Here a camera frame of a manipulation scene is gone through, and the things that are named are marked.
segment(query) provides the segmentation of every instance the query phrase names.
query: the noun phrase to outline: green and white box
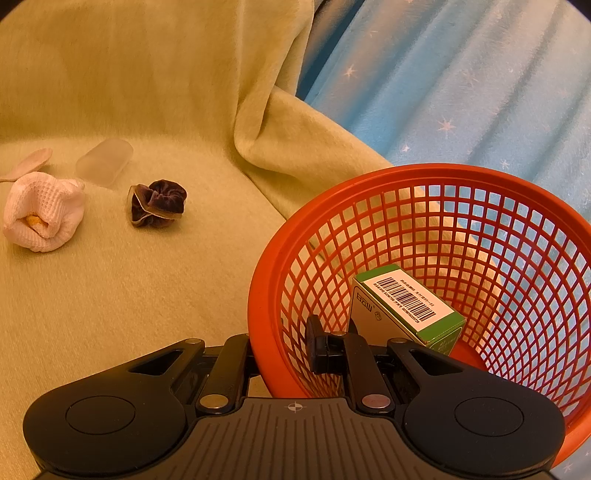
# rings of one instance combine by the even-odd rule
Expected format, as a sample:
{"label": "green and white box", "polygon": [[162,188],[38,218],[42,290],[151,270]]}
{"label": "green and white box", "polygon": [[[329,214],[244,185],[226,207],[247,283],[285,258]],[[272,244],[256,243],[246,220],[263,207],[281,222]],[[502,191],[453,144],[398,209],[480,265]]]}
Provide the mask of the green and white box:
{"label": "green and white box", "polygon": [[370,345],[408,338],[449,355],[466,319],[397,265],[353,279],[349,317]]}

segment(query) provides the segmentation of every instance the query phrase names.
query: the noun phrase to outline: triangular cutout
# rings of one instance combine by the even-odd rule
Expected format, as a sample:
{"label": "triangular cutout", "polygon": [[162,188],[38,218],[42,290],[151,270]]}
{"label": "triangular cutout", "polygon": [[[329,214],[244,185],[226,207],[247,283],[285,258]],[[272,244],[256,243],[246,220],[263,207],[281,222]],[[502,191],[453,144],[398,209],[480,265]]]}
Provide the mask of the triangular cutout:
{"label": "triangular cutout", "polygon": [[448,364],[444,360],[432,357],[421,350],[412,350],[411,355],[418,362],[425,372],[433,377],[439,375],[458,374],[462,369],[455,365]]}
{"label": "triangular cutout", "polygon": [[153,377],[164,375],[166,370],[175,363],[181,353],[183,353],[182,350],[172,350],[171,352],[167,352],[164,355],[160,355],[146,363],[138,365],[129,371],[133,374],[151,375]]}

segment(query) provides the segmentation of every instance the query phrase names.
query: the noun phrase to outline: red plastic basket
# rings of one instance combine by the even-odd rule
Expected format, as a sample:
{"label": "red plastic basket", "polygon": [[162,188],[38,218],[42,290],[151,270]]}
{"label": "red plastic basket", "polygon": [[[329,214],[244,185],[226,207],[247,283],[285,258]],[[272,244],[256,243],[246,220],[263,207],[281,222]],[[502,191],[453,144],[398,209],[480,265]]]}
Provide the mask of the red plastic basket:
{"label": "red plastic basket", "polygon": [[396,263],[467,318],[452,356],[562,410],[556,463],[591,433],[591,228],[564,202],[479,167],[423,164],[342,183],[275,234],[252,279],[248,326],[274,397],[337,393],[310,372],[311,313],[345,330],[352,277]]}

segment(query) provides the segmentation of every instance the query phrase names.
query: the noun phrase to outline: yellow blanket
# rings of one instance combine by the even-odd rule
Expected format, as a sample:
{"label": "yellow blanket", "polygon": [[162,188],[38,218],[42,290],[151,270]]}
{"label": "yellow blanket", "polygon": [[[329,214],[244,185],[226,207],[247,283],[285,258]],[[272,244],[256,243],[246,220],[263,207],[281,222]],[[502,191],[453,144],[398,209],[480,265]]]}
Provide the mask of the yellow blanket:
{"label": "yellow blanket", "polygon": [[[330,186],[389,164],[293,96],[314,0],[25,0],[0,23],[0,173],[48,173],[107,137],[134,147],[87,184],[74,238],[34,254],[0,237],[0,478],[37,472],[22,417],[43,392],[198,336],[246,331],[274,232]],[[166,230],[126,218],[132,184],[188,192]],[[0,184],[0,207],[10,184]]]}

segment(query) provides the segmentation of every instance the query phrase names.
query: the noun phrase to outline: pink spoon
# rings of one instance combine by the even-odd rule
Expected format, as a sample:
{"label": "pink spoon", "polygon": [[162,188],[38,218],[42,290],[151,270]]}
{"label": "pink spoon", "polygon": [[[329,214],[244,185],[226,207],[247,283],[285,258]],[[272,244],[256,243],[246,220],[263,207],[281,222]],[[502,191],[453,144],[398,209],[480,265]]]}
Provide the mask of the pink spoon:
{"label": "pink spoon", "polygon": [[39,170],[51,158],[52,153],[53,150],[51,148],[42,148],[41,150],[34,151],[4,177],[0,177],[0,182],[17,181],[23,175]]}

